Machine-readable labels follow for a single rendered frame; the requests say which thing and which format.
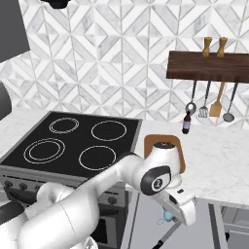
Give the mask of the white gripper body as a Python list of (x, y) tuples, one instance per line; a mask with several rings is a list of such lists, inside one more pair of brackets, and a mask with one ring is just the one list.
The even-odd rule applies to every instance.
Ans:
[(196, 221), (195, 196), (185, 194), (157, 194), (155, 200), (186, 226)]

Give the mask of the brown wooden cutting board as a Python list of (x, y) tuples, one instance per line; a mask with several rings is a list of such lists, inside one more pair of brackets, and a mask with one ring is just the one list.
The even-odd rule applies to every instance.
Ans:
[(144, 138), (144, 157), (148, 157), (152, 151), (152, 147), (157, 142), (164, 142), (174, 144), (179, 152), (180, 159), (180, 172), (183, 173), (186, 169), (184, 155), (182, 151), (182, 146), (180, 139), (174, 135), (165, 135), (165, 134), (149, 134)]

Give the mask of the grey cupboard door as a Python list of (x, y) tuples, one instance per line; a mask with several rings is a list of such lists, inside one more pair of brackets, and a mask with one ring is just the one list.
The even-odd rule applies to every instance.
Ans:
[[(163, 209), (137, 192), (129, 194), (128, 216), (122, 249), (152, 249), (174, 222), (161, 221)], [(220, 206), (199, 198), (196, 222), (181, 225), (160, 249), (229, 249)]]

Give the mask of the grey drawer front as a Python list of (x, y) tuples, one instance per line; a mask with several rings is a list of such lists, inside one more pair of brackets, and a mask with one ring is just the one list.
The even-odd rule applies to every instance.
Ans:
[(221, 214), (229, 249), (249, 249), (249, 210), (222, 206)]

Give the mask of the dark brown labelled bottle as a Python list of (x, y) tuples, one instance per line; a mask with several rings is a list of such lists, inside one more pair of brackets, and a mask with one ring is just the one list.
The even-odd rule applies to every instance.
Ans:
[(184, 134), (188, 134), (190, 131), (190, 127), (191, 127), (191, 112), (187, 111), (187, 114), (186, 114), (184, 121), (183, 121), (182, 132)]

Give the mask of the hanging metal slotted spatula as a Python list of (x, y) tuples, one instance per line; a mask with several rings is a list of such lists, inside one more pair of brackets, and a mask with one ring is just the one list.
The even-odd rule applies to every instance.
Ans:
[[(205, 92), (205, 98), (204, 101), (207, 101), (209, 90), (210, 90), (211, 82), (208, 82), (206, 92)], [(200, 118), (206, 118), (208, 115), (208, 108), (206, 107), (206, 104), (203, 104), (198, 111), (198, 116)]]

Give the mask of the hanging metal ladle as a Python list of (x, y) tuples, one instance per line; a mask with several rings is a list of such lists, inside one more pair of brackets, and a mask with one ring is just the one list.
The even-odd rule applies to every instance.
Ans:
[[(231, 101), (230, 101), (230, 108), (236, 93), (236, 89), (237, 89), (238, 83), (234, 84), (233, 90), (232, 90), (232, 94), (231, 94)], [(228, 111), (223, 115), (223, 119), (225, 122), (230, 123), (234, 120), (234, 115), (230, 113), (230, 108), (228, 109)]]

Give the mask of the hanging metal spoon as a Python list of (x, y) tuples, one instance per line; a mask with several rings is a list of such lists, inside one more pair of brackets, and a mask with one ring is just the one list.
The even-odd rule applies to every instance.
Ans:
[(194, 81), (191, 101), (186, 105), (186, 113), (189, 114), (190, 116), (196, 111), (196, 104), (194, 103), (195, 93), (196, 93), (196, 81)]

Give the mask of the hanging wooden spatula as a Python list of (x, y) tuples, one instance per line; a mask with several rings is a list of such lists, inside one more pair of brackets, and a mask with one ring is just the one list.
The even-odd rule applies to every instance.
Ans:
[(210, 107), (210, 112), (209, 112), (210, 117), (219, 117), (221, 114), (222, 104), (220, 102), (220, 99), (224, 90), (224, 86), (225, 83), (222, 82), (219, 88), (217, 99)]

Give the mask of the black hob stove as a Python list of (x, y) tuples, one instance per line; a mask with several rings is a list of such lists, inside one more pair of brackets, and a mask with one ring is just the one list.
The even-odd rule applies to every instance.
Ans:
[[(36, 201), (40, 187), (56, 182), (76, 189), (107, 169), (125, 152), (134, 152), (142, 121), (50, 112), (0, 160), (0, 182), (8, 198), (24, 207)], [(10, 189), (5, 181), (11, 181)], [(21, 191), (19, 184), (27, 185)], [(115, 205), (108, 202), (113, 196)], [(128, 193), (118, 183), (98, 199), (100, 220), (91, 234), (99, 249), (120, 249)]]

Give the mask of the wooden salt shaker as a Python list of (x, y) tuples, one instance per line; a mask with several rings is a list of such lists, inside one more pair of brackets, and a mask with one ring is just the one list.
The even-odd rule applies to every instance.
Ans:
[(204, 37), (204, 48), (202, 51), (203, 56), (209, 56), (209, 47), (212, 42), (212, 37)]

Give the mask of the wooden pepper shaker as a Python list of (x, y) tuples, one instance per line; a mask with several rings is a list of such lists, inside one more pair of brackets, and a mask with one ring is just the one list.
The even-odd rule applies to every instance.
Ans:
[(223, 57), (224, 56), (224, 50), (225, 50), (225, 45), (228, 41), (228, 38), (227, 37), (221, 37), (219, 39), (219, 49), (217, 51), (217, 56), (218, 57)]

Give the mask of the dark grey rounded object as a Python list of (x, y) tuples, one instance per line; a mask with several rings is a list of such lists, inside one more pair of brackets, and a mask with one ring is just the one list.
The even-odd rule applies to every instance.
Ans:
[(0, 81), (0, 121), (12, 112), (11, 98), (4, 86)]

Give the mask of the black ceiling fixture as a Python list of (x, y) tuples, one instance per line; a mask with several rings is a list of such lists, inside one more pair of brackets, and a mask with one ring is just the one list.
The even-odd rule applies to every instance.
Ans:
[(47, 2), (53, 9), (64, 9), (67, 7), (68, 2), (70, 0), (42, 0), (43, 2)]

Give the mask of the grey range hood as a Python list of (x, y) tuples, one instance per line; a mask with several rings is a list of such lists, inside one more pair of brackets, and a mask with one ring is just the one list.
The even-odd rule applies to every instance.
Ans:
[(0, 63), (29, 51), (18, 0), (0, 0)]

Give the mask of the dark wooden wall shelf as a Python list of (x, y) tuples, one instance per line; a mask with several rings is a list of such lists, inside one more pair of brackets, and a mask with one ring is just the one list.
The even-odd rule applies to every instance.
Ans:
[(198, 52), (170, 51), (167, 79), (197, 80), (249, 84), (249, 53), (216, 53), (203, 56)]

